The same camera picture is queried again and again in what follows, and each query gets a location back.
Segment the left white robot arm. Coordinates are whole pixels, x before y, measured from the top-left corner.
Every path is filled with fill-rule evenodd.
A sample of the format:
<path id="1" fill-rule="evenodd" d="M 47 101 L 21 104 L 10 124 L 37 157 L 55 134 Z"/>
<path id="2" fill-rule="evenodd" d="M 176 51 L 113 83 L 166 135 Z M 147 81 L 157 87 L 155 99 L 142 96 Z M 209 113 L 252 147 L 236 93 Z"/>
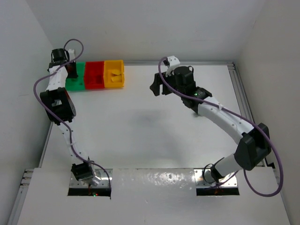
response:
<path id="1" fill-rule="evenodd" d="M 77 78 L 75 50 L 54 49 L 48 71 L 52 75 L 44 92 L 40 93 L 42 103 L 53 112 L 57 118 L 47 112 L 50 121 L 60 129 L 72 159 L 71 172 L 77 181 L 90 184 L 95 174 L 88 163 L 87 153 L 78 148 L 75 143 L 74 130 L 71 128 L 76 116 L 75 106 L 65 88 L 68 78 Z"/>

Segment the yellow round lego piece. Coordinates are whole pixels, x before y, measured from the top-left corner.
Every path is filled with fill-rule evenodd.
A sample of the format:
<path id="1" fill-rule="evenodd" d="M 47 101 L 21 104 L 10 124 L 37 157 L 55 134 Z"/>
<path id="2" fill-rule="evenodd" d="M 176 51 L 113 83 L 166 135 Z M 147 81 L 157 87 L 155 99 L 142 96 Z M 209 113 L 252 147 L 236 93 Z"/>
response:
<path id="1" fill-rule="evenodd" d="M 112 69 L 112 70 L 111 70 L 111 73 L 112 73 L 113 75 L 121 75 L 121 71 L 120 71 L 120 70 L 117 70 L 117 69 Z"/>

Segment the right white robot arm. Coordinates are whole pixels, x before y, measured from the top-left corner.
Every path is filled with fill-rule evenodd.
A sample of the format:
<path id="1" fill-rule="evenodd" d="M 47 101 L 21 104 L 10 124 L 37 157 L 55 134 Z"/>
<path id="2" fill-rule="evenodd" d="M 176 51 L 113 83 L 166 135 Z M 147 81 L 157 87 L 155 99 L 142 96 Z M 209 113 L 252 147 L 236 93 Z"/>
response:
<path id="1" fill-rule="evenodd" d="M 233 154 L 221 158 L 204 173 L 207 183 L 218 182 L 235 171 L 251 171 L 270 154 L 270 145 L 264 138 L 269 135 L 268 127 L 260 123 L 255 128 L 249 122 L 224 111 L 209 91 L 196 85 L 191 66 L 180 66 L 170 76 L 165 73 L 154 75 L 150 90 L 155 96 L 170 94 L 170 88 L 185 95 L 181 100 L 187 108 L 215 123 L 237 144 Z"/>

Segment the yellow lego brick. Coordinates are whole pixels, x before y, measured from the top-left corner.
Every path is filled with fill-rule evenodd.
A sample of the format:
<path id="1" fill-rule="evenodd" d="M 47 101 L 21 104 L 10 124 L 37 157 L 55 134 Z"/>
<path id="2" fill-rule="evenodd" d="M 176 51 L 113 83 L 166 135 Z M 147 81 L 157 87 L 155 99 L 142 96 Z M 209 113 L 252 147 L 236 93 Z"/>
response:
<path id="1" fill-rule="evenodd" d="M 121 83 L 122 82 L 122 76 L 121 75 L 114 75 L 111 77 L 111 81 L 113 83 Z"/>

